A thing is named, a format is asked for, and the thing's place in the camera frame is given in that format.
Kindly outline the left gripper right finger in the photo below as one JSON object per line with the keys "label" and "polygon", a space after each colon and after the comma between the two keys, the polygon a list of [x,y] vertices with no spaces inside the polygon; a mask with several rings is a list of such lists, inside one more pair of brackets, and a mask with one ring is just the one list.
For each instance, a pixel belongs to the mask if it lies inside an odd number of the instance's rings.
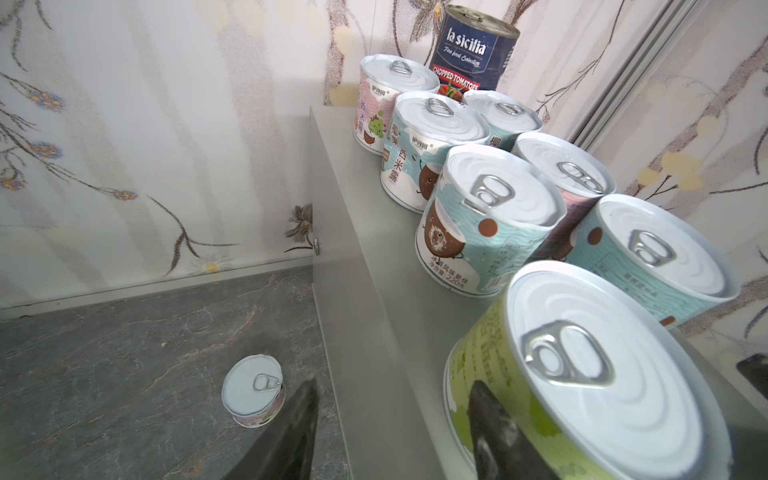
{"label": "left gripper right finger", "polygon": [[468,415],[478,479],[558,479],[481,380],[472,385]]}

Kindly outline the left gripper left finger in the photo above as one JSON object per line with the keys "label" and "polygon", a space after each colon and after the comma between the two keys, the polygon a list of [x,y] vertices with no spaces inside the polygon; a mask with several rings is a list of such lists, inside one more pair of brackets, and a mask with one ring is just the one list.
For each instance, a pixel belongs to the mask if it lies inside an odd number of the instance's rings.
{"label": "left gripper left finger", "polygon": [[309,377],[224,479],[309,479],[318,416],[317,380]]}

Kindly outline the green label can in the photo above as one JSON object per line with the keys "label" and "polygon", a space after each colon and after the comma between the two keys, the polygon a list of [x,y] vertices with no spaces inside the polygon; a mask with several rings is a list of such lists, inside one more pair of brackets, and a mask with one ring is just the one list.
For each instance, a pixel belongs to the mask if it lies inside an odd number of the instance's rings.
{"label": "green label can", "polygon": [[482,382],[562,479],[727,479],[727,425],[697,365],[637,301],[580,267],[522,267],[446,362],[452,436],[474,458]]}

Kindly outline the teal label can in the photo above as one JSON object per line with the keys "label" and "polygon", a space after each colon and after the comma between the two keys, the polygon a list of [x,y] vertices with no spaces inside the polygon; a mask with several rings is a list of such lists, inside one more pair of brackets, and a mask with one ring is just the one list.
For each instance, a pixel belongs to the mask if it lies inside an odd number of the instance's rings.
{"label": "teal label can", "polygon": [[415,249],[441,286],[492,297],[566,213],[556,185],[528,161],[491,146],[456,146],[421,217]]}
{"label": "teal label can", "polygon": [[480,114],[491,129],[489,145],[511,152],[517,137],[543,126],[538,115],[524,103],[493,90],[470,90],[462,102]]}

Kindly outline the white lid can front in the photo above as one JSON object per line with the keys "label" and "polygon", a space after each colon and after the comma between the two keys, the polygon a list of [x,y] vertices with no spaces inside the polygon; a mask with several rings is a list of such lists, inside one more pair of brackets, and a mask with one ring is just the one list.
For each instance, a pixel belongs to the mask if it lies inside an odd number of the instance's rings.
{"label": "white lid can front", "polygon": [[471,107],[430,92],[407,92],[395,102],[384,139],[380,183],[398,205],[424,211],[448,151],[467,144],[486,145],[487,121]]}

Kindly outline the pink label can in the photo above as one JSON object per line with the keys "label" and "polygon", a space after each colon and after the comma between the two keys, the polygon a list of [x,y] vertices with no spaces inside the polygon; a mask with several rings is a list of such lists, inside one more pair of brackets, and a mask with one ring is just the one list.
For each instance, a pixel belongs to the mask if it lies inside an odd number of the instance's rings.
{"label": "pink label can", "polygon": [[354,136],[372,153],[383,152],[396,98],[405,92],[436,93],[438,76],[428,67],[395,55],[376,54],[360,62]]}

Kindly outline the dark blue tomato can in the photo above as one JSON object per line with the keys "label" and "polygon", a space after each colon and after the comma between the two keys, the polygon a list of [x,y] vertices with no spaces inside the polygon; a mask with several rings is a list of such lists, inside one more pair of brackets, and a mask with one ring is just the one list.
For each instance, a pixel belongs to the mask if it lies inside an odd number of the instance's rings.
{"label": "dark blue tomato can", "polygon": [[429,64],[440,81],[437,93],[460,101],[471,90],[495,90],[520,31],[465,6],[449,5],[445,12]]}

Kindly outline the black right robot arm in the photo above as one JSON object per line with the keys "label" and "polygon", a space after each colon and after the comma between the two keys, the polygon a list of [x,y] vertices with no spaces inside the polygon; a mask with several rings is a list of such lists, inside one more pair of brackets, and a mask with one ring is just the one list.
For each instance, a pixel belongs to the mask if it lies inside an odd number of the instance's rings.
{"label": "black right robot arm", "polygon": [[766,354],[756,353],[738,362],[736,368],[755,390],[767,398],[768,360]]}

